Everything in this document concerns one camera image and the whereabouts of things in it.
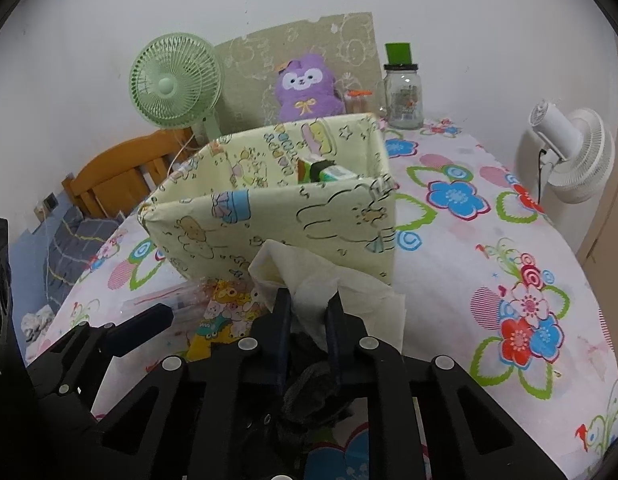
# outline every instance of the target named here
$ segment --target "screw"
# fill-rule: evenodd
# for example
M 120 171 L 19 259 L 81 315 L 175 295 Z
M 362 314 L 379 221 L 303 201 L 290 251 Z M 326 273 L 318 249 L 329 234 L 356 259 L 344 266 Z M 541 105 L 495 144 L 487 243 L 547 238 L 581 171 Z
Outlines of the screw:
M 380 346 L 378 340 L 371 336 L 363 337 L 358 344 L 365 350 L 375 350 L 378 346 Z
M 177 370 L 182 366 L 182 361 L 179 357 L 172 355 L 171 357 L 167 357 L 162 362 L 162 368 L 164 368 L 167 372 L 172 372 L 173 370 Z
M 439 355 L 436 357 L 436 366 L 442 370 L 450 370 L 455 366 L 455 361 L 448 355 Z
M 258 346 L 258 340 L 252 337 L 245 337 L 238 342 L 238 348 L 240 350 L 253 350 Z

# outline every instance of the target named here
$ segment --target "glass jar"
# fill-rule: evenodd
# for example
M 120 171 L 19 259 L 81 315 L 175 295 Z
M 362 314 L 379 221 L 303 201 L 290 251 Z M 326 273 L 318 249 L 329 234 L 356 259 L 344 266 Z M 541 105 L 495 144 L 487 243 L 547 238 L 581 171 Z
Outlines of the glass jar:
M 385 65 L 384 92 L 387 122 L 393 128 L 414 130 L 425 122 L 422 113 L 422 81 L 416 64 Z

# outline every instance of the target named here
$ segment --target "plush toy bow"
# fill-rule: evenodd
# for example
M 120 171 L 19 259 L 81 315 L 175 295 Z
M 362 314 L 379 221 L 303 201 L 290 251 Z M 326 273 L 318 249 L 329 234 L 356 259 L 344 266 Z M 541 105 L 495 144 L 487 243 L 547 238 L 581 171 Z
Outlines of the plush toy bow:
M 311 109 L 309 106 L 313 106 L 318 102 L 312 97 L 311 99 L 307 99 L 306 101 L 298 101 L 294 106 L 295 108 L 302 108 L 300 111 L 300 115 L 310 114 Z

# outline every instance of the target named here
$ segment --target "black speaker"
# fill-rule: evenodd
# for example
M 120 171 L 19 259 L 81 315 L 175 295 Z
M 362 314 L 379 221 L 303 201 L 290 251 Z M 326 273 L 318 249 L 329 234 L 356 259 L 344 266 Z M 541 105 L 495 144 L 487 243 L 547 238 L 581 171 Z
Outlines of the black speaker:
M 41 419 L 16 341 L 12 311 L 9 230 L 7 221 L 0 218 L 0 478 L 42 478 Z

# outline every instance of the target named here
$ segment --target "green fan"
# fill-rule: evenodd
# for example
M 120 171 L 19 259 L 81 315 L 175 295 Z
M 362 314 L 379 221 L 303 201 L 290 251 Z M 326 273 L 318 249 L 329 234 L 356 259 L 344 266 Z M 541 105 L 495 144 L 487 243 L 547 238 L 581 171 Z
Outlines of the green fan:
M 221 135 L 214 111 L 221 87 L 222 69 L 214 48 L 183 32 L 151 41 L 129 75 L 131 99 L 145 119 L 166 129 L 204 121 L 209 140 Z

